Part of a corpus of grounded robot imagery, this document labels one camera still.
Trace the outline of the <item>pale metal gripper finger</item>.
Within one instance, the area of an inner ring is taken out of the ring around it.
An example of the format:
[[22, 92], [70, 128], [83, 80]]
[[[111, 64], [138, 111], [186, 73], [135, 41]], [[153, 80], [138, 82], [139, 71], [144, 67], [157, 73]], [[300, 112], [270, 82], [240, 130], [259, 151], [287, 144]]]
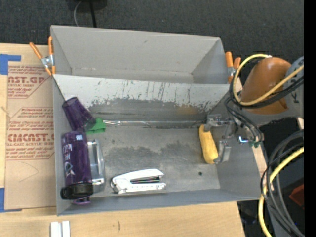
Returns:
[[220, 114], [207, 115], [203, 131], [212, 132], [215, 128], [221, 127], [222, 126], [221, 117], [222, 116]]
[[218, 157], [214, 160], [216, 164], [227, 162], [230, 158], [231, 144], [228, 140], [220, 140], [217, 144]]

